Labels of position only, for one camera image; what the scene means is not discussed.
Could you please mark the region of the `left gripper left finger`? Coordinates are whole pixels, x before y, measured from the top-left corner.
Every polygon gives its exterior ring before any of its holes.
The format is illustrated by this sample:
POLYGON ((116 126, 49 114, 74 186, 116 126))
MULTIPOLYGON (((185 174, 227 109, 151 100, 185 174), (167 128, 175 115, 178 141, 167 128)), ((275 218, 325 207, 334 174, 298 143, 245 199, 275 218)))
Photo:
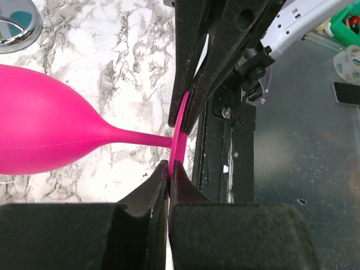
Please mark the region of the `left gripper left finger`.
POLYGON ((1 206, 2 269, 164 269, 168 162, 118 202, 1 206))

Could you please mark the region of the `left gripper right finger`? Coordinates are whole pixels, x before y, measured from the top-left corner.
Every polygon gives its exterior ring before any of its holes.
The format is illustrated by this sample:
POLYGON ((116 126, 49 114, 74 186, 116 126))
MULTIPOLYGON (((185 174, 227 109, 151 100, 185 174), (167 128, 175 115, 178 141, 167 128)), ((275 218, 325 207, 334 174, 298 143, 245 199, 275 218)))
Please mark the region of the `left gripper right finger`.
POLYGON ((320 269, 300 212, 286 204, 211 202, 173 165, 169 241, 175 269, 320 269))

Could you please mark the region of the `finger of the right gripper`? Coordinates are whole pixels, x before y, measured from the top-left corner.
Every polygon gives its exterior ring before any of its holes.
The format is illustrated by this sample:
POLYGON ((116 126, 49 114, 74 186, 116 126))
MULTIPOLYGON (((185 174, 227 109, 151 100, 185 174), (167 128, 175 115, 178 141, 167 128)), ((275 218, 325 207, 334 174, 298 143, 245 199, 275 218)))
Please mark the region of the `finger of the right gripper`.
POLYGON ((190 85, 181 130, 189 133, 200 111, 225 81, 246 49, 260 40, 278 13, 278 1, 225 1, 221 16, 209 30, 190 85))
POLYGON ((174 127, 183 96, 190 90, 207 34, 225 1, 169 1, 175 9, 175 78, 168 124, 174 127))

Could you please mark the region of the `pink wine glass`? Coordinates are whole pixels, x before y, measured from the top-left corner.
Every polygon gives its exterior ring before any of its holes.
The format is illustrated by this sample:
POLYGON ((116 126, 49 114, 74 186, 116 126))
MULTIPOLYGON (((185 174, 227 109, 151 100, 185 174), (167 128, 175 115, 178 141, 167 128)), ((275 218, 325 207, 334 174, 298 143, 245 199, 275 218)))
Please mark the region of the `pink wine glass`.
POLYGON ((79 93, 37 71, 1 66, 1 173, 37 174, 67 166, 110 143, 170 149, 183 161, 187 136, 178 115, 172 137, 117 128, 79 93))

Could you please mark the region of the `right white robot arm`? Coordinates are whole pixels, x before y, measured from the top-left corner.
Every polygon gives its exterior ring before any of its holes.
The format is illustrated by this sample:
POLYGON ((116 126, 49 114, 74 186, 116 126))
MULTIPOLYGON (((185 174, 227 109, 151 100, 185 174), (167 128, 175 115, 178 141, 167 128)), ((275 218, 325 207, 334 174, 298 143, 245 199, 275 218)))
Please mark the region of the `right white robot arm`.
POLYGON ((264 75, 290 46, 349 1, 166 1, 175 10, 175 79, 168 124, 189 133, 232 70, 264 75))

